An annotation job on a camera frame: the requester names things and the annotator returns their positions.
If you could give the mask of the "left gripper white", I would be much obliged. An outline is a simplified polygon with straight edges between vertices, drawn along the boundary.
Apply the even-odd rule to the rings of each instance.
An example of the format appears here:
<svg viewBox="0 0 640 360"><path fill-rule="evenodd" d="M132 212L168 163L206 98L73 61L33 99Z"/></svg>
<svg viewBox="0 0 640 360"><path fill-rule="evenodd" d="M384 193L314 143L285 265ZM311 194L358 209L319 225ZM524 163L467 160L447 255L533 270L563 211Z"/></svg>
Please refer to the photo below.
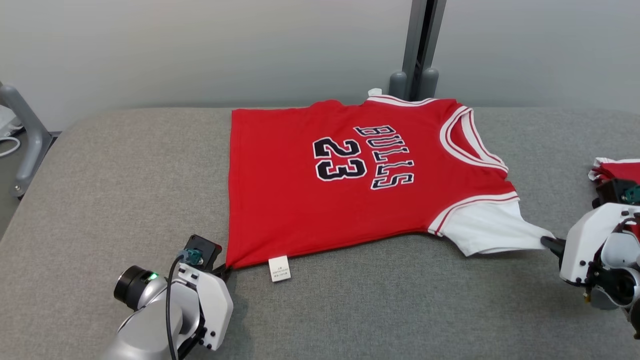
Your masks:
<svg viewBox="0 0 640 360"><path fill-rule="evenodd" d="M179 264L176 279L176 305L182 311L182 326L177 335L178 346L190 338L201 342L209 350L222 345L230 323L234 305L224 281L233 269L222 264L213 274L185 263Z"/></svg>

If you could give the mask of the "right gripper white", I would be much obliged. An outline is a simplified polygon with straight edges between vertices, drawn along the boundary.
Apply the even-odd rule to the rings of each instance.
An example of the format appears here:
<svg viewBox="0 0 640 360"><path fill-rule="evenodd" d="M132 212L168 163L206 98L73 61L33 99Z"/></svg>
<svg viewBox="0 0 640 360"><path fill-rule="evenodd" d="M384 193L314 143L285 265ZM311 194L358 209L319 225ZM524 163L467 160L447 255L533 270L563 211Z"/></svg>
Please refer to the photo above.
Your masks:
<svg viewBox="0 0 640 360"><path fill-rule="evenodd" d="M639 213L638 206L624 203L604 203L590 210L574 224L567 239L541 236L541 244L562 259L559 276L574 286L584 284L588 263L595 259L597 251L618 224Z"/></svg>

